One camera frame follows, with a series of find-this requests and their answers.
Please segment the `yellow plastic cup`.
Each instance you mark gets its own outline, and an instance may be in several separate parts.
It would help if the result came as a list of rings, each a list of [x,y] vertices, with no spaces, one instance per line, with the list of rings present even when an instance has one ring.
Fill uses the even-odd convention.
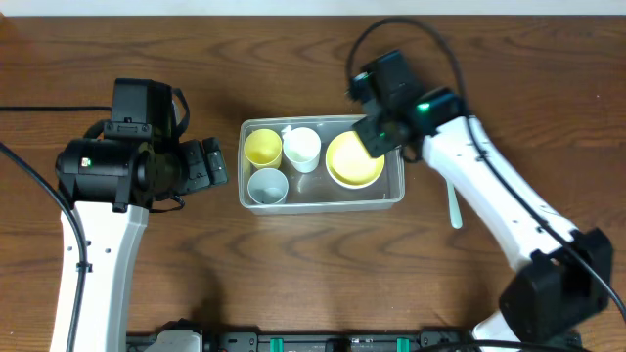
[[[245,157],[256,169],[278,169],[282,163],[282,151],[281,137],[270,129],[253,131],[244,144]]]

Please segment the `grey plastic cup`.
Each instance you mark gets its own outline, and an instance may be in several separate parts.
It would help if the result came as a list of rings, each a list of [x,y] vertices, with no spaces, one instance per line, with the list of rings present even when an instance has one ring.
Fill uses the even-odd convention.
[[[258,204],[282,204],[287,201],[289,181],[280,170],[264,168],[254,172],[247,183],[247,193]]]

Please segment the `white plastic cup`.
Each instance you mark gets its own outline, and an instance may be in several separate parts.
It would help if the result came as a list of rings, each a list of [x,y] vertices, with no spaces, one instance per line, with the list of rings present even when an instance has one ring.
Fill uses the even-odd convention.
[[[322,142],[319,135],[311,128],[290,125],[281,131],[283,152],[288,161],[300,173],[314,171],[321,154]]]

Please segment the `clear plastic container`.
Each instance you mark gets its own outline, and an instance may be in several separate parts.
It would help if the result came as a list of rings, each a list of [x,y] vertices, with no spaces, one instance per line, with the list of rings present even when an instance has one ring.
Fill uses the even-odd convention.
[[[285,127],[307,127],[315,130],[325,151],[334,137],[351,129],[362,116],[317,115],[275,118],[257,118],[241,126],[238,149],[238,188],[240,204],[255,215],[288,215],[321,212],[385,210],[402,200],[405,195],[404,161],[397,150],[385,155],[381,176],[373,185],[360,190],[349,190],[335,182],[325,162],[310,173],[296,171],[286,158],[280,171],[289,182],[286,201],[282,204],[259,204],[248,193],[247,184],[256,168],[246,159],[245,140],[253,131],[271,129],[277,133]]]

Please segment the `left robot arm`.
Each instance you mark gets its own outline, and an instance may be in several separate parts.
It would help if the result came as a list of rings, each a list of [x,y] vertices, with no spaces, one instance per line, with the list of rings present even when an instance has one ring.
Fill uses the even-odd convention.
[[[189,121],[180,89],[118,78],[110,118],[59,154],[66,214],[52,350],[125,350],[134,266],[155,202],[183,208],[184,195],[227,183],[216,138],[181,141]]]

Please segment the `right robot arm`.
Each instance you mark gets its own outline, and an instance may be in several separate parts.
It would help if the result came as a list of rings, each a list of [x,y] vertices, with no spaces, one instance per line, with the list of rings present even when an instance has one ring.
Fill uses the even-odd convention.
[[[547,205],[494,147],[460,92],[427,90],[398,51],[347,81],[366,113],[353,128],[370,156],[413,149],[466,200],[515,272],[473,338],[546,343],[620,300],[610,286],[608,237],[582,233]]]

